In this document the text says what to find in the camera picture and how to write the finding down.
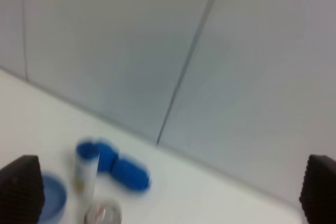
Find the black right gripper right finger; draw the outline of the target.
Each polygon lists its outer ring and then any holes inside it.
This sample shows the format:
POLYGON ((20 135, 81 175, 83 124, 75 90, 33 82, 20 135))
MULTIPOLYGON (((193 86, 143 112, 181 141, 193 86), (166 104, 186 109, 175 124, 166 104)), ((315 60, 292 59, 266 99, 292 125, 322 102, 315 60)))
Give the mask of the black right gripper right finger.
POLYGON ((308 223, 335 223, 335 160, 309 156, 299 201, 308 223))

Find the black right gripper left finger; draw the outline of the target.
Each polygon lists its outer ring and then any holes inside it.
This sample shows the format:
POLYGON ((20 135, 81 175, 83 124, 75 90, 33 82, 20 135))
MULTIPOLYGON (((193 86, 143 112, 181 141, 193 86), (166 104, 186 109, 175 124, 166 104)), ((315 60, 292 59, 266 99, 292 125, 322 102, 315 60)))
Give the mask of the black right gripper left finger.
POLYGON ((37 223, 44 203, 36 155, 23 155, 1 168, 1 223, 37 223))

